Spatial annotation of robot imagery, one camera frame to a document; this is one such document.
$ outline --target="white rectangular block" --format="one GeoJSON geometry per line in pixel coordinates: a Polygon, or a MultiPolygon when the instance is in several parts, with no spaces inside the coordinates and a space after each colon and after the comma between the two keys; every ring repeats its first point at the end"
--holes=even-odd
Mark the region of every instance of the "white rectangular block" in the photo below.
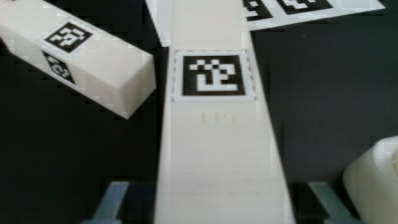
{"type": "Polygon", "coordinates": [[[155,90],[153,57],[41,0],[0,0],[13,54],[128,118],[155,90]]]}
{"type": "MultiPolygon", "coordinates": [[[[146,2],[162,45],[171,46],[173,0],[146,0],[146,2]]],[[[379,0],[242,0],[242,2],[251,30],[384,9],[379,0]]],[[[203,19],[212,24],[214,21],[207,14],[203,19]]]]}
{"type": "Polygon", "coordinates": [[[155,224],[294,224],[240,0],[176,0],[155,224]]]}

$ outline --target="white cylinder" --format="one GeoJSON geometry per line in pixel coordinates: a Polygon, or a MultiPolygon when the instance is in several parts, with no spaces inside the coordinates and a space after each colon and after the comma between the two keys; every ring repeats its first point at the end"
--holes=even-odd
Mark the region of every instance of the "white cylinder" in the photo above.
{"type": "Polygon", "coordinates": [[[367,224],[398,223],[398,137],[386,138],[345,171],[345,187],[367,224]]]}

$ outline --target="white block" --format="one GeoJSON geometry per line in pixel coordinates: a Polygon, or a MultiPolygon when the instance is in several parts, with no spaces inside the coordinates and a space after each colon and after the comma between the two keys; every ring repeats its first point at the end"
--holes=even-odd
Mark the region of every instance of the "white block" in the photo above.
{"type": "MultiPolygon", "coordinates": [[[[242,0],[251,30],[269,29],[336,16],[384,9],[379,0],[242,0]]],[[[173,0],[146,0],[160,41],[171,46],[173,0]]],[[[214,22],[207,14],[203,19],[214,22]]]]}
{"type": "Polygon", "coordinates": [[[155,224],[294,224],[240,0],[176,0],[155,224]]]}
{"type": "Polygon", "coordinates": [[[152,55],[45,1],[0,3],[13,54],[128,118],[155,90],[152,55]]]}
{"type": "Polygon", "coordinates": [[[345,171],[345,187],[367,224],[398,223],[398,137],[386,138],[345,171]]]}

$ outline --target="white paper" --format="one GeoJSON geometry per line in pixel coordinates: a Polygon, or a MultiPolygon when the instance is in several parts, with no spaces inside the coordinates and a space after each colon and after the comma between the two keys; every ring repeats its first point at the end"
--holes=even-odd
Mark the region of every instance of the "white paper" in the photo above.
{"type": "MultiPolygon", "coordinates": [[[[173,0],[146,0],[164,47],[171,46],[173,0]]],[[[384,9],[379,0],[244,0],[249,29],[262,30],[319,19],[384,9]]]]}

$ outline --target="black and white square marker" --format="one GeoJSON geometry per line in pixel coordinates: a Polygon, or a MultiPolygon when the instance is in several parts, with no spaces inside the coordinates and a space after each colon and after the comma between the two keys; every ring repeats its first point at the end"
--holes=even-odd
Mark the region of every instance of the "black and white square marker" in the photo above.
{"type": "Polygon", "coordinates": [[[54,74],[59,75],[75,84],[72,71],[70,71],[66,63],[45,51],[43,51],[43,54],[45,54],[45,58],[47,58],[47,62],[48,62],[54,74]]]}
{"type": "Polygon", "coordinates": [[[244,5],[247,9],[246,16],[249,21],[272,18],[272,14],[262,0],[244,0],[244,5]]]}
{"type": "Polygon", "coordinates": [[[45,41],[68,53],[79,48],[93,33],[72,22],[59,28],[45,41]]]}
{"type": "Polygon", "coordinates": [[[176,54],[176,100],[253,99],[246,51],[180,51],[176,54]]]}
{"type": "Polygon", "coordinates": [[[327,0],[278,0],[278,3],[288,15],[333,8],[327,0]]]}
{"type": "Polygon", "coordinates": [[[184,96],[246,95],[239,55],[184,57],[184,96]]]}

